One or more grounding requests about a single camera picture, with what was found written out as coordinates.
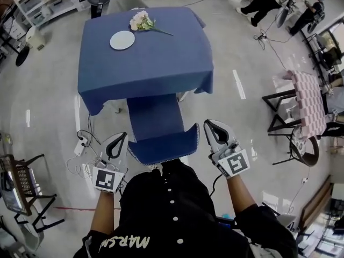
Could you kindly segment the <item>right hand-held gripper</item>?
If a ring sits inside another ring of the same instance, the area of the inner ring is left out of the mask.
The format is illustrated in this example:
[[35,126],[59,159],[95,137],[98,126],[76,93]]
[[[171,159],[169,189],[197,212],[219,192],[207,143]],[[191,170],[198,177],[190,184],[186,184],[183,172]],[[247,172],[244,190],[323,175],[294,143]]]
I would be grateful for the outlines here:
[[[217,120],[206,120],[203,127],[207,142],[212,152],[215,152],[209,158],[226,178],[250,169],[247,152],[236,141],[235,134],[228,125]],[[218,144],[226,146],[219,150]]]

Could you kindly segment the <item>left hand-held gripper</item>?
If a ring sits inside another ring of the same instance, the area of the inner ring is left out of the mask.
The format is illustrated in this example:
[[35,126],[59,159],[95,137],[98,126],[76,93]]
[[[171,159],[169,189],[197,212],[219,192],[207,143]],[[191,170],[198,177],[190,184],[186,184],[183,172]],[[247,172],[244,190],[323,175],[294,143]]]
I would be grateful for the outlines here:
[[128,134],[121,132],[103,142],[103,158],[96,157],[92,184],[99,191],[116,193],[127,170]]

